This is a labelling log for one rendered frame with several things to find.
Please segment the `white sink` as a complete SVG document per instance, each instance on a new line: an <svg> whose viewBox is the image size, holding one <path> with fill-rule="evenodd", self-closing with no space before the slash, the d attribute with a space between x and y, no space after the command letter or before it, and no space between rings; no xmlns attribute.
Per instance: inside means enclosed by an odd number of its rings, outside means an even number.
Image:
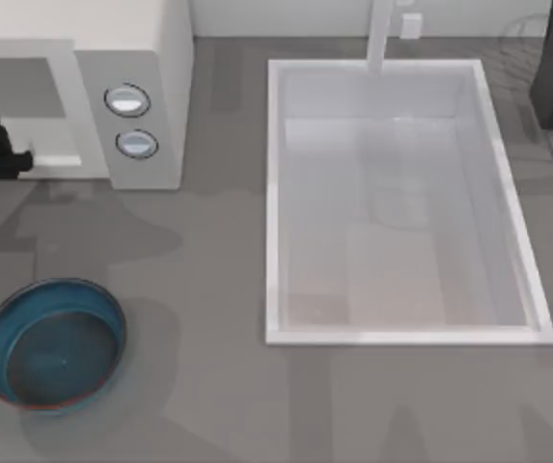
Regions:
<svg viewBox="0 0 553 463"><path fill-rule="evenodd" d="M267 66L265 340L553 345L483 65Z"/></svg>

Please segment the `round microwave knob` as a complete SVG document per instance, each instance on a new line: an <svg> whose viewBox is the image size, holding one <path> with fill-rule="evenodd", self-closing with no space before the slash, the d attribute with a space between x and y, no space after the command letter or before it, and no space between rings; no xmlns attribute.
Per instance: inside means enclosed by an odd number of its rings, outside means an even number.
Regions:
<svg viewBox="0 0 553 463"><path fill-rule="evenodd" d="M141 117L150 110L152 105L149 95L140 87L130 83L107 89L103 98L106 107L122 118Z"/></svg>
<svg viewBox="0 0 553 463"><path fill-rule="evenodd" d="M132 159L147 159L158 152L157 139L150 132L140 129L120 133L116 137L120 153Z"/></svg>

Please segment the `pale microwave oven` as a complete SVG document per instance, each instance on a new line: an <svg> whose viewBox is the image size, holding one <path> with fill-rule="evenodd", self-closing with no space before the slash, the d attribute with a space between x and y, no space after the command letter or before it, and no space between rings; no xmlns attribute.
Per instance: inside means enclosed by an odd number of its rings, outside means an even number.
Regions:
<svg viewBox="0 0 553 463"><path fill-rule="evenodd" d="M188 0L0 0L0 120L15 151L34 152L22 177L178 189L193 65ZM143 116L106 107L124 83L149 95ZM155 155L119 152L117 135L135 129L157 139Z"/></svg>

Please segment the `tall white tap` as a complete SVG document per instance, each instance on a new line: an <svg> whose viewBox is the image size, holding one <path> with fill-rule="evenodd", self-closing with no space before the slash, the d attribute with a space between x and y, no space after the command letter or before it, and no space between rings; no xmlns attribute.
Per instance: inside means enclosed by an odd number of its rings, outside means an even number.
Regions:
<svg viewBox="0 0 553 463"><path fill-rule="evenodd" d="M396 0L372 1L366 61L369 71L375 74L383 67L395 4Z"/></svg>

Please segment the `blue bowl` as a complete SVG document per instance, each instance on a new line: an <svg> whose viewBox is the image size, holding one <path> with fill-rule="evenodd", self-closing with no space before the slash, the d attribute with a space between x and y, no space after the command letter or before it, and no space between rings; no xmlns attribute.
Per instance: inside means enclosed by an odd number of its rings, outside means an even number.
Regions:
<svg viewBox="0 0 553 463"><path fill-rule="evenodd" d="M0 400L65 415L113 383L128 338L119 300L78 278L23 286L0 303Z"/></svg>

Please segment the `white wall socket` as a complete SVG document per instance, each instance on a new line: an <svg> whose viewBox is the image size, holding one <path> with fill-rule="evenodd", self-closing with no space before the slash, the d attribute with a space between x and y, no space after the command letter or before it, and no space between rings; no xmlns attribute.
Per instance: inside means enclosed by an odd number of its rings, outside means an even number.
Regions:
<svg viewBox="0 0 553 463"><path fill-rule="evenodd" d="M417 40L422 36L424 17L419 13L407 13L402 15L401 40Z"/></svg>

